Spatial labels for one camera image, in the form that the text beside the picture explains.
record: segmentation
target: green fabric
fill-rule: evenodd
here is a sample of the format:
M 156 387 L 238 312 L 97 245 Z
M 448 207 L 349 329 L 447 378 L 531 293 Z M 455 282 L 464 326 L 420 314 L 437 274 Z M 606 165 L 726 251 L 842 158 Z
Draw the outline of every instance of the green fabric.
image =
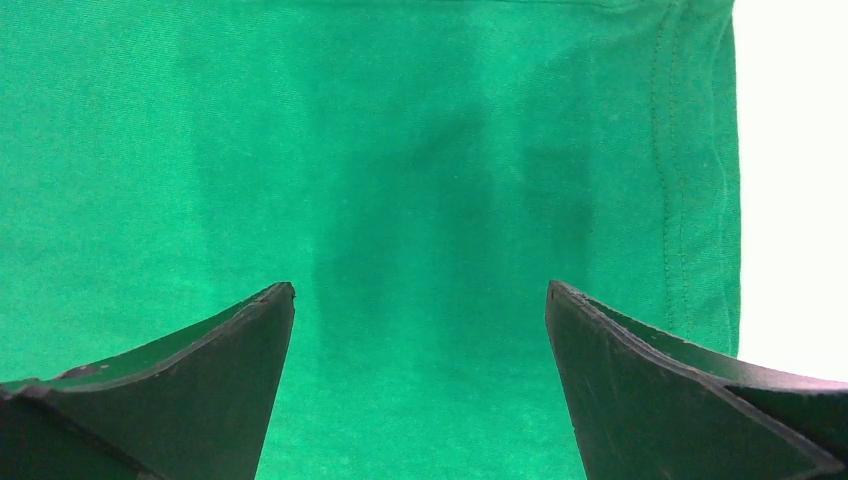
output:
M 731 10 L 0 2 L 0 375 L 287 280 L 260 479 L 582 478 L 550 279 L 736 353 Z

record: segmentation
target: green t-shirt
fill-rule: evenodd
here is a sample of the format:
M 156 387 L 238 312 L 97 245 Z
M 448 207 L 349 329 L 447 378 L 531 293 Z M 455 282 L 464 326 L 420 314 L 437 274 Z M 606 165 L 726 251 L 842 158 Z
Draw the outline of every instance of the green t-shirt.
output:
M 0 378 L 291 281 L 258 478 L 582 478 L 549 280 L 737 350 L 731 10 L 2 2 Z

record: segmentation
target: white background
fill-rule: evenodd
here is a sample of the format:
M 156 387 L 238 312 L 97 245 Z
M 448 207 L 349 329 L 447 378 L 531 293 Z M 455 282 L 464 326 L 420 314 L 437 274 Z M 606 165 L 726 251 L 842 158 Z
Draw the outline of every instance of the white background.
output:
M 739 358 L 848 381 L 848 5 L 737 0 Z

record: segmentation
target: fabric seam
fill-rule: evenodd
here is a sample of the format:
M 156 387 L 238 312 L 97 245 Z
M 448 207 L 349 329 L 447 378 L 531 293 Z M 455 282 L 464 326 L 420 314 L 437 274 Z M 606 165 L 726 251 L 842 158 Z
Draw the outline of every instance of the fabric seam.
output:
M 680 4 L 680 14 L 682 15 L 689 8 L 689 0 L 683 0 L 683 3 Z M 675 126 L 677 125 L 676 115 L 677 115 L 677 89 L 674 88 L 674 79 L 675 74 L 677 72 L 678 65 L 678 53 L 680 46 L 680 37 L 682 35 L 683 29 L 680 28 L 680 24 L 677 24 L 677 28 L 675 29 L 674 37 L 672 38 L 671 45 L 671 67 L 669 71 L 669 95 L 668 95 L 668 131 L 669 131 L 669 141 L 671 142 L 671 158 L 669 159 L 669 165 L 671 166 L 672 171 L 674 171 L 675 177 L 677 179 L 677 190 L 678 196 L 680 198 L 680 206 L 678 208 L 678 235 L 680 241 L 680 280 L 681 280 L 681 293 L 680 293 L 680 301 L 683 304 L 683 319 L 685 322 L 685 331 L 686 337 L 692 338 L 692 333 L 694 330 L 694 325 L 692 323 L 691 312 L 689 309 L 689 275 L 686 270 L 686 248 L 685 248 L 685 235 L 684 235 L 684 220 L 686 218 L 686 203 L 688 199 L 686 198 L 686 188 L 683 182 L 683 175 L 680 173 L 679 163 L 678 163 L 678 148 L 677 142 L 674 140 L 675 135 Z
M 395 2 L 392 0 L 342 0 L 340 2 L 331 2 L 330 0 L 311 0 L 307 2 L 298 2 L 298 4 L 302 3 L 311 3 L 311 4 L 342 4 L 342 5 L 353 5 L 353 4 L 382 4 L 382 5 L 409 5 L 402 2 Z M 422 3 L 513 3 L 513 4 L 527 4 L 527 5 L 573 5 L 573 6 L 586 6 L 586 7 L 597 7 L 602 8 L 604 10 L 620 10 L 626 8 L 633 7 L 641 7 L 646 3 L 664 3 L 660 0 L 635 0 L 628 3 L 621 4 L 609 4 L 604 2 L 592 2 L 592 1 L 580 1 L 580 0 L 427 0 Z
M 653 117 L 653 143 L 654 143 L 654 163 L 657 169 L 657 173 L 659 175 L 660 186 L 662 189 L 662 197 L 663 197 L 663 225 L 662 225 L 662 242 L 663 242 L 663 267 L 665 274 L 665 308 L 666 308 L 666 320 L 668 322 L 668 330 L 671 332 L 675 331 L 674 328 L 674 309 L 672 308 L 672 289 L 671 289 L 671 266 L 669 262 L 669 224 L 671 221 L 671 202 L 669 201 L 669 189 L 668 184 L 666 183 L 665 173 L 662 168 L 662 158 L 660 153 L 660 120 L 659 114 L 657 113 L 657 103 L 658 103 L 658 95 L 657 95 L 657 77 L 660 71 L 660 47 L 662 44 L 663 35 L 665 34 L 665 29 L 667 27 L 667 22 L 669 16 L 671 14 L 672 5 L 669 4 L 665 11 L 663 12 L 663 16 L 660 19 L 660 25 L 657 30 L 656 42 L 654 43 L 654 65 L 653 71 L 651 72 L 651 116 Z

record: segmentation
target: green cloth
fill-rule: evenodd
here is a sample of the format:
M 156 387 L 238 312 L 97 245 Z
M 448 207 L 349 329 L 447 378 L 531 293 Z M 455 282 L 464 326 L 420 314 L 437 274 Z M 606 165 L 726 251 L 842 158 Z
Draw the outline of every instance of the green cloth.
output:
M 737 350 L 731 10 L 3 1 L 0 376 L 292 281 L 258 478 L 583 478 L 549 280 Z

